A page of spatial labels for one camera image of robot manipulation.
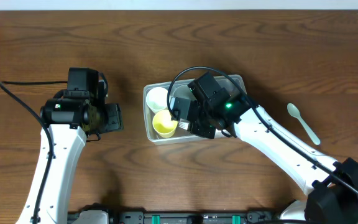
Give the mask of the yellow plastic cup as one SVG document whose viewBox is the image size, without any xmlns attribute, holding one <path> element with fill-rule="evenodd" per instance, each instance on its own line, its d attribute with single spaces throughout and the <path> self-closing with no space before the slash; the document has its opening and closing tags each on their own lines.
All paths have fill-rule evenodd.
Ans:
<svg viewBox="0 0 358 224">
<path fill-rule="evenodd" d="M 162 110 L 153 117 L 152 126 L 160 137 L 170 138 L 175 134 L 178 121 L 172 119 L 169 110 Z"/>
</svg>

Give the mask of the white plastic cup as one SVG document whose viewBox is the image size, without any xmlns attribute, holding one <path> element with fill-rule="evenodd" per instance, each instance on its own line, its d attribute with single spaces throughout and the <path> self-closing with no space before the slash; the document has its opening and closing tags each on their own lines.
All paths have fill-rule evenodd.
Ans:
<svg viewBox="0 0 358 224">
<path fill-rule="evenodd" d="M 153 113 L 165 110 L 167 108 L 168 90 L 163 87 L 152 88 L 146 95 L 146 104 Z"/>
</svg>

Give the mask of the pale green plastic spoon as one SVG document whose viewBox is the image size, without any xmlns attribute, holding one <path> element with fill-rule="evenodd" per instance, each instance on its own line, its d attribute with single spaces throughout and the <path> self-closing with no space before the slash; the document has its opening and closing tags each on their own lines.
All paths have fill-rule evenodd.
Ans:
<svg viewBox="0 0 358 224">
<path fill-rule="evenodd" d="M 312 140 L 312 142 L 315 145 L 320 145 L 321 140 L 319 139 L 319 137 L 317 137 L 317 135 L 314 133 L 314 131 L 308 126 L 308 124 L 301 117 L 299 109 L 293 103 L 289 103 L 289 104 L 287 104 L 287 111 L 290 114 L 290 116 L 296 118 L 300 122 L 300 124 L 302 125 L 302 127 L 306 131 L 307 135 Z"/>
</svg>

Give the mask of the grey plastic cup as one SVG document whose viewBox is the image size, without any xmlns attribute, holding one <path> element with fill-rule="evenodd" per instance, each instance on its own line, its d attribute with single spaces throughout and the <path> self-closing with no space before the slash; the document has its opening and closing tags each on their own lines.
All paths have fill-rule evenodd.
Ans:
<svg viewBox="0 0 358 224">
<path fill-rule="evenodd" d="M 175 89 L 173 92 L 174 98 L 184 98 L 191 101 L 196 100 L 194 94 L 192 94 L 192 91 L 188 88 L 187 85 L 181 85 L 178 88 Z"/>
</svg>

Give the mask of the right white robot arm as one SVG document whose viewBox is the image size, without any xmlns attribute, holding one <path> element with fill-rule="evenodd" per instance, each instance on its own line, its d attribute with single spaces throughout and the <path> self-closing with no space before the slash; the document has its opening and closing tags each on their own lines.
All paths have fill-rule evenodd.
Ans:
<svg viewBox="0 0 358 224">
<path fill-rule="evenodd" d="M 278 124 L 237 84 L 229 93 L 205 73 L 188 84 L 194 100 L 167 97 L 172 118 L 189 123 L 188 132 L 212 139 L 220 130 L 254 146 L 281 168 L 306 195 L 273 223 L 358 223 L 358 162 L 339 162 L 309 147 Z"/>
</svg>

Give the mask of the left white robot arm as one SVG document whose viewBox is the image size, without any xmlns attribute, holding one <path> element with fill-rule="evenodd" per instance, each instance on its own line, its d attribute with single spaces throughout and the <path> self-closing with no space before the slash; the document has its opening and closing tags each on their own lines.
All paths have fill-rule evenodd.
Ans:
<svg viewBox="0 0 358 224">
<path fill-rule="evenodd" d="M 67 87 L 47 100 L 40 155 L 18 223 L 66 223 L 78 159 L 90 135 L 124 128 L 119 104 L 107 104 L 108 82 L 91 68 L 70 68 Z"/>
</svg>

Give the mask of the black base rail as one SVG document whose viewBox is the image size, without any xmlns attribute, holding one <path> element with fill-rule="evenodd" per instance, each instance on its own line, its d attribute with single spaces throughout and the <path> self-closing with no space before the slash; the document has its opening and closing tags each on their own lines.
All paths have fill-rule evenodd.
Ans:
<svg viewBox="0 0 358 224">
<path fill-rule="evenodd" d="M 197 211 L 197 212 L 148 212 L 143 208 L 113 210 L 101 204 L 87 205 L 77 212 L 68 213 L 67 223 L 78 223 L 80 214 L 102 210 L 107 213 L 105 223 L 110 224 L 247 224 L 247 223 L 311 223 L 311 220 L 296 218 L 280 219 L 271 210 L 247 211 Z"/>
</svg>

